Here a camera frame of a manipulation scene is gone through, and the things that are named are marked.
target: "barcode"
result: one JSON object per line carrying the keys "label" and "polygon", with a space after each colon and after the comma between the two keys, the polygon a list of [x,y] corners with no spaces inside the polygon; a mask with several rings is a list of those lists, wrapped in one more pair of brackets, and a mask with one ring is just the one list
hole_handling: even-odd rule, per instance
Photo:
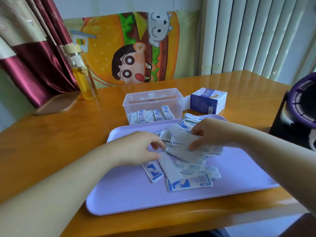
{"label": "barcode", "polygon": [[208,114],[213,114],[213,107],[212,106],[209,106]]}

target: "red curtain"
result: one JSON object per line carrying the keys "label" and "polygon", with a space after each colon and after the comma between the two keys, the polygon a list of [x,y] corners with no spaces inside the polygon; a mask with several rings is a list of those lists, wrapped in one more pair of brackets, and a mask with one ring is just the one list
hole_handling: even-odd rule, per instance
{"label": "red curtain", "polygon": [[0,8],[0,65],[34,107],[79,90],[61,48],[72,41],[53,0],[1,0]]}

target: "maroon satin curtain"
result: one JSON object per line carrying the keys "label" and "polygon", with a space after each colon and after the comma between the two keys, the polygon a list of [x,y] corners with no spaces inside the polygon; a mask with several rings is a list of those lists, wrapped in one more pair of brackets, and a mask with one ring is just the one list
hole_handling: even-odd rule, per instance
{"label": "maroon satin curtain", "polygon": [[57,45],[72,43],[64,22],[53,0],[26,0],[37,17],[43,20],[49,33],[47,41],[11,46],[16,56],[0,60],[0,65],[10,75],[15,85],[34,107],[39,107],[54,95],[79,90],[65,56]]}

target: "beige bottle lid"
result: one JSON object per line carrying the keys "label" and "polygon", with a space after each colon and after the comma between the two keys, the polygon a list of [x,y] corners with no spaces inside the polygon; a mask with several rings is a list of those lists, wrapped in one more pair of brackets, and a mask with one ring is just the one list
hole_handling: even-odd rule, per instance
{"label": "beige bottle lid", "polygon": [[80,46],[78,44],[73,44],[73,43],[64,45],[63,49],[66,54],[81,52]]}

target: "purple ring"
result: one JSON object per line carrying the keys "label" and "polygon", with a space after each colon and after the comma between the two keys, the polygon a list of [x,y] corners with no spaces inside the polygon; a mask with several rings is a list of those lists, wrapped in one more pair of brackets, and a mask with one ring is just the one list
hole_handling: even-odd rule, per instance
{"label": "purple ring", "polygon": [[311,120],[308,120],[304,118],[297,110],[295,103],[295,98],[298,95],[298,90],[301,90],[301,88],[310,82],[313,82],[312,85],[316,85],[316,72],[311,73],[301,80],[299,80],[289,91],[288,93],[288,99],[286,101],[286,109],[288,111],[288,114],[290,115],[290,118],[294,122],[300,122],[303,125],[305,125],[308,128],[316,129],[316,122],[313,122]]}

